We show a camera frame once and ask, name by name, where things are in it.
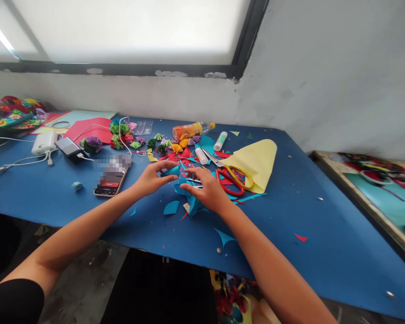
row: finger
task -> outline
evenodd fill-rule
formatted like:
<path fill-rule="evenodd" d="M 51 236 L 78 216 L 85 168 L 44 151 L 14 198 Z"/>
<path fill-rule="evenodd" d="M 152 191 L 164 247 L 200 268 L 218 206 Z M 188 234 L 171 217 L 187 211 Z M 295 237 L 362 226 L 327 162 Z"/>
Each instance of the finger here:
<path fill-rule="evenodd" d="M 166 177 L 159 178 L 160 186 L 166 185 L 168 182 L 177 180 L 179 177 L 177 175 L 167 175 Z"/>
<path fill-rule="evenodd" d="M 172 169 L 172 168 L 178 166 L 179 164 L 177 162 L 174 162 L 174 161 L 162 160 L 162 161 L 158 161 L 156 163 L 153 163 L 152 165 L 154 165 L 155 171 L 159 172 L 162 169 Z"/>
<path fill-rule="evenodd" d="M 201 181 L 204 179 L 209 179 L 209 177 L 212 176 L 210 172 L 201 167 L 185 169 L 185 172 L 195 174 Z"/>
<path fill-rule="evenodd" d="M 202 194 L 201 190 L 198 190 L 198 189 L 192 187 L 190 184 L 181 184 L 180 188 L 182 188 L 183 190 L 186 190 L 188 193 L 195 196 L 197 199 Z"/>

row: window frame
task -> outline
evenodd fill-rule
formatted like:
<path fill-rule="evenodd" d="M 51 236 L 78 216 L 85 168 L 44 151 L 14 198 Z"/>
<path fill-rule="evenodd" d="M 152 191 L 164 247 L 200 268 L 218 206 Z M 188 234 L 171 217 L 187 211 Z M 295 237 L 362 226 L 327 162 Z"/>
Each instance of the window frame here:
<path fill-rule="evenodd" d="M 251 0 L 230 65 L 0 62 L 0 71 L 137 77 L 208 77 L 239 80 L 244 73 L 269 0 Z"/>

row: hand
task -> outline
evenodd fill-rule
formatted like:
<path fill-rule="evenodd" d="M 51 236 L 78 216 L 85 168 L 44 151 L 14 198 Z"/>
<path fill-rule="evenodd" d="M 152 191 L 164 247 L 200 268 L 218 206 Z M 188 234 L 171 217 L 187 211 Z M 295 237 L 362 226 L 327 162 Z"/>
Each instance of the hand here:
<path fill-rule="evenodd" d="M 179 177 L 176 175 L 167 175 L 166 177 L 160 177 L 158 172 L 162 169 L 172 169 L 178 166 L 178 163 L 168 160 L 158 161 L 156 163 L 150 164 L 144 170 L 144 172 L 139 176 L 139 179 L 131 187 L 133 190 L 137 190 L 141 197 L 153 194 L 163 185 L 168 182 L 177 180 Z"/>
<path fill-rule="evenodd" d="M 234 206 L 219 181 L 208 171 L 197 167 L 186 169 L 185 172 L 196 175 L 202 183 L 202 189 L 198 190 L 189 184 L 181 184 L 180 188 L 195 196 L 205 207 L 220 215 L 226 208 Z"/>

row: smartphone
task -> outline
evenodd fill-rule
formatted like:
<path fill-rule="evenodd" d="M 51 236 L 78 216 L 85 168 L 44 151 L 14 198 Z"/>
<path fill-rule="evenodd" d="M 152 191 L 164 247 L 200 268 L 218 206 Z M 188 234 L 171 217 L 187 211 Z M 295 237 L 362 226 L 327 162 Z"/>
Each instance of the smartphone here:
<path fill-rule="evenodd" d="M 131 166 L 132 156 L 113 155 L 105 164 L 106 170 L 98 181 L 98 186 L 94 190 L 96 196 L 114 197 L 120 192 L 123 181 Z"/>
<path fill-rule="evenodd" d="M 114 197 L 120 192 L 128 169 L 117 172 L 105 172 L 100 178 L 98 187 L 93 192 L 96 196 Z"/>

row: red scissors handle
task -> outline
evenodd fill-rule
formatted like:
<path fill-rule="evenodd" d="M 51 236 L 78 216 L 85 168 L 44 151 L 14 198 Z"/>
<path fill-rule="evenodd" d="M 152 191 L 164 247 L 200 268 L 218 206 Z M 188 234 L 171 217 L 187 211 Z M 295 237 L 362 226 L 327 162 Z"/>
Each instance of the red scissors handle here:
<path fill-rule="evenodd" d="M 229 190 L 227 187 L 225 187 L 222 182 L 221 182 L 221 177 L 219 176 L 219 174 L 222 174 L 225 178 L 227 178 L 229 181 L 231 181 L 233 184 L 235 184 L 237 186 L 237 188 L 240 189 L 240 191 L 236 192 L 236 191 L 232 191 Z M 227 193 L 230 194 L 231 196 L 235 196 L 235 197 L 240 197 L 244 195 L 244 188 L 239 185 L 228 173 L 228 171 L 226 169 L 220 169 L 217 168 L 216 169 L 216 178 L 219 181 L 221 187 L 223 188 L 223 190 Z"/>

